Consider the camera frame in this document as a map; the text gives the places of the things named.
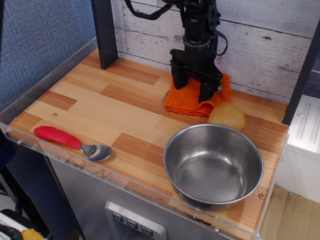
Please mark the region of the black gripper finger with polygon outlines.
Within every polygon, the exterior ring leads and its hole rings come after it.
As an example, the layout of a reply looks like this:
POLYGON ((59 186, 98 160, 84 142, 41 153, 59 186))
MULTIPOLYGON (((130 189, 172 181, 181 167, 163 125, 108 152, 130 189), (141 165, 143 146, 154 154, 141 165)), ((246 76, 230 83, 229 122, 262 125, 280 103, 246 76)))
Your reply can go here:
POLYGON ((177 67, 171 67, 171 74, 173 78, 174 87, 179 90, 188 84, 189 76, 185 73, 183 69, 177 67))
POLYGON ((210 85, 202 82, 199 87, 198 102, 202 103, 207 101, 214 95, 214 92, 214 89, 210 85))

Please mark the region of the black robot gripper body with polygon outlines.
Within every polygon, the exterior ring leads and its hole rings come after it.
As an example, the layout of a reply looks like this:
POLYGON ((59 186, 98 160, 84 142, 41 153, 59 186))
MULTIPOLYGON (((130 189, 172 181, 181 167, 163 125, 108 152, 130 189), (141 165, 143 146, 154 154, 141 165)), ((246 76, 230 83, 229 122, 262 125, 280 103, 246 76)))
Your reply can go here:
POLYGON ((188 77, 192 77, 200 83, 206 83, 211 87, 221 86, 223 74, 215 66, 218 43, 195 49, 186 46, 184 50, 171 49, 171 67, 184 70, 188 77))

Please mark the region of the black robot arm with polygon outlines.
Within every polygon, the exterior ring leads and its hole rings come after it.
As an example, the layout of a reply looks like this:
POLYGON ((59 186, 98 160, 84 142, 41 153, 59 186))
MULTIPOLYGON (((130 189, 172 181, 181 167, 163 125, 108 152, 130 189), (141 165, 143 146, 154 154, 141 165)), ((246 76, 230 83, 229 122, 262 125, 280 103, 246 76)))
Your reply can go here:
POLYGON ((222 88, 223 74, 215 66, 219 37, 225 36, 216 30, 221 14, 215 0, 165 0, 176 5, 180 11, 184 35, 183 50, 172 49, 170 65, 176 89, 188 84, 189 77, 200 83, 198 102, 211 98, 222 88))

